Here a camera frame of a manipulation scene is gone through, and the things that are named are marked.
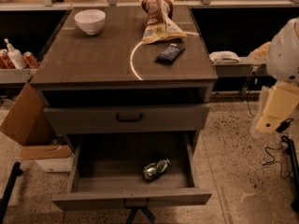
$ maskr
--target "open drawer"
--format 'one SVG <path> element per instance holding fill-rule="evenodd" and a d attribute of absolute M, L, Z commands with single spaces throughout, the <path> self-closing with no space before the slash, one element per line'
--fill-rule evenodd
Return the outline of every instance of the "open drawer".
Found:
<path fill-rule="evenodd" d="M 63 210 L 199 205 L 211 196 L 199 189 L 185 132 L 85 134 L 79 140 L 67 193 L 52 198 Z M 143 166 L 160 159 L 169 159 L 170 169 L 148 181 Z"/>

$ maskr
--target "terrazzo floor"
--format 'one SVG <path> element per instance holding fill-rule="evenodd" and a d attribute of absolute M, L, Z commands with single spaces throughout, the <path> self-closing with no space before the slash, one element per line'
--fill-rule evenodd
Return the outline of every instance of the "terrazzo floor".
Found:
<path fill-rule="evenodd" d="M 0 107 L 0 122 L 13 102 L 5 100 Z M 202 131 L 194 163 L 202 189 L 213 193 L 207 205 L 151 208 L 155 223 L 174 224 L 278 224 L 299 223 L 291 208 L 294 198 L 292 175 L 280 177 L 280 165 L 263 166 L 271 161 L 266 147 L 279 147 L 281 134 L 273 133 L 254 139 L 249 126 L 257 102 L 214 97 Z M 299 142 L 299 110 L 287 130 L 294 143 Z M 4 192 L 21 147 L 0 133 L 0 193 Z M 282 174 L 291 170 L 289 156 L 283 150 L 271 151 L 282 162 Z M 53 193 L 66 190 L 68 173 L 46 173 L 34 161 L 22 161 L 23 173 L 17 178 L 5 224 L 25 223 L 125 223 L 129 210 L 63 212 L 51 202 Z M 134 223 L 150 223 L 137 212 Z"/>

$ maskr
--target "crushed can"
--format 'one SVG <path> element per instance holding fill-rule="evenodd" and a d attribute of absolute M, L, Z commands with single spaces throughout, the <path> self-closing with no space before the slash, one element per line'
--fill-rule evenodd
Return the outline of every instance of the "crushed can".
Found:
<path fill-rule="evenodd" d="M 23 53 L 22 57 L 26 61 L 26 63 L 30 66 L 30 68 L 38 68 L 39 63 L 37 61 L 37 58 L 32 52 L 26 51 L 25 53 Z"/>
<path fill-rule="evenodd" d="M 143 175 L 148 180 L 153 180 L 164 174 L 171 166 L 169 159 L 151 162 L 143 168 Z"/>
<path fill-rule="evenodd" d="M 15 65 L 8 56 L 7 49 L 0 49 L 0 66 L 1 68 L 15 68 Z"/>

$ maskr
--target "bag of bread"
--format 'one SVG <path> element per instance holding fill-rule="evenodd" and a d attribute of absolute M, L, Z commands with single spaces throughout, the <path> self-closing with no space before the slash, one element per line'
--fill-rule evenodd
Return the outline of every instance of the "bag of bread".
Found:
<path fill-rule="evenodd" d="M 142 43 L 171 40 L 187 36 L 171 19 L 173 0 L 140 0 L 142 8 L 148 13 Z"/>
<path fill-rule="evenodd" d="M 271 42 L 268 41 L 252 51 L 248 56 L 249 61 L 251 63 L 267 63 L 267 53 L 270 45 Z"/>

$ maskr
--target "spray bottle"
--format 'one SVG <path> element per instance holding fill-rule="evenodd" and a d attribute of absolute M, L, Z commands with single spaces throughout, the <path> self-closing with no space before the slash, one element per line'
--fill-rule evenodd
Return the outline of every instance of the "spray bottle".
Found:
<path fill-rule="evenodd" d="M 15 49 L 9 42 L 8 39 L 4 39 L 7 43 L 7 49 L 8 49 L 8 57 L 13 62 L 15 67 L 17 69 L 23 69 L 27 66 L 25 60 L 23 59 L 20 51 L 18 49 Z"/>

